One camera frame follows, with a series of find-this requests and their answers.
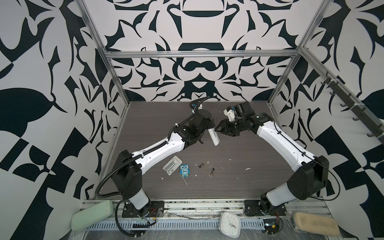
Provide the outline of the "white remote control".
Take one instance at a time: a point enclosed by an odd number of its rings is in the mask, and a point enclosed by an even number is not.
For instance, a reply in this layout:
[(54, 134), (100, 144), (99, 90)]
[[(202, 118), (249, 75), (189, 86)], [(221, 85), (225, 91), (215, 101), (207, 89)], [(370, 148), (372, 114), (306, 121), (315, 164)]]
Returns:
[(220, 139), (219, 139), (219, 136), (218, 136), (217, 132), (215, 131), (214, 128), (208, 129), (208, 132), (209, 132), (210, 137), (211, 137), (211, 139), (213, 141), (213, 144), (215, 146), (217, 146), (220, 143)]

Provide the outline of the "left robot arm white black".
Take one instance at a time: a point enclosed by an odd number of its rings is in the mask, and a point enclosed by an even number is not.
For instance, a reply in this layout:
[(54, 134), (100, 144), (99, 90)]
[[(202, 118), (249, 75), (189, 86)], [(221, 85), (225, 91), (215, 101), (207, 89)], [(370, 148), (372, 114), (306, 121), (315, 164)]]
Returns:
[(114, 169), (124, 167), (112, 174), (112, 181), (118, 189), (118, 195), (129, 201), (136, 210), (145, 211), (150, 207), (150, 199), (143, 189), (143, 175), (163, 159), (179, 153), (184, 149), (201, 141), (201, 137), (208, 131), (218, 145), (220, 140), (215, 133), (212, 114), (207, 110), (197, 110), (184, 124), (175, 126), (171, 135), (141, 151), (119, 154)]

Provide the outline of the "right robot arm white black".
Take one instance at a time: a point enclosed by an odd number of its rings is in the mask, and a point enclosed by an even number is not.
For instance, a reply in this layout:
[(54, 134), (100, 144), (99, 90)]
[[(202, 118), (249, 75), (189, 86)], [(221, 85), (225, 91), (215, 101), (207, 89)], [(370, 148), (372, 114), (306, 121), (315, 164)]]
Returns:
[(219, 140), (218, 134), (237, 137), (251, 131), (270, 144), (294, 172), (286, 183), (261, 195), (260, 212), (267, 214), (290, 201), (306, 200), (326, 187), (329, 161), (295, 143), (268, 114), (255, 113), (249, 102), (228, 107), (224, 114), (226, 118), (210, 131), (215, 141)]

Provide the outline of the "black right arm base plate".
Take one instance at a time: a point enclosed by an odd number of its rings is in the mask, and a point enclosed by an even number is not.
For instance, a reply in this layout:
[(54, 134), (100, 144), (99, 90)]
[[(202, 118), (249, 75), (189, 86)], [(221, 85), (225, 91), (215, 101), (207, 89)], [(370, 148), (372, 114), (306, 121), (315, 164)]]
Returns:
[(286, 207), (284, 204), (273, 206), (266, 200), (245, 200), (244, 214), (248, 217), (254, 216), (285, 216)]

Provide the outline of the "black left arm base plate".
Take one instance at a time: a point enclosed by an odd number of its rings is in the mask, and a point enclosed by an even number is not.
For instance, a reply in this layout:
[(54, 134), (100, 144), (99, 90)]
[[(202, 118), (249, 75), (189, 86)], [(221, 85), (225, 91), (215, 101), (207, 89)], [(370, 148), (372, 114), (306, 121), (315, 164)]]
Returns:
[(138, 210), (132, 203), (125, 203), (123, 207), (123, 218), (156, 217), (163, 214), (165, 208), (164, 201), (150, 201), (143, 209)]

